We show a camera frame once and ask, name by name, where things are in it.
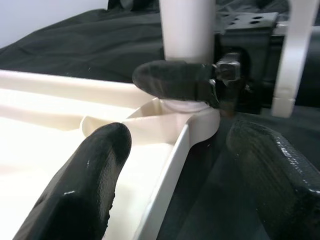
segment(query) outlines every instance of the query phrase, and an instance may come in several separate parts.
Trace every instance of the white tray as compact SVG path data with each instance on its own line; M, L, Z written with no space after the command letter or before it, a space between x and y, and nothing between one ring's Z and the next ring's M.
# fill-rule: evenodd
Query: white tray
M0 70L0 231L12 239L53 175L96 128L122 122L132 149L104 240L155 240L190 148L218 110L176 113L133 84Z

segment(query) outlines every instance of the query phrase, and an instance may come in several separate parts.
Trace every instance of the white plastic pipe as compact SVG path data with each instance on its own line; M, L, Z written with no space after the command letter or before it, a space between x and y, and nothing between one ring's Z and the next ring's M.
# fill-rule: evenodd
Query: white plastic pipe
M211 64L214 56L216 0L160 0L165 59ZM202 102L165 100L181 112L196 112Z

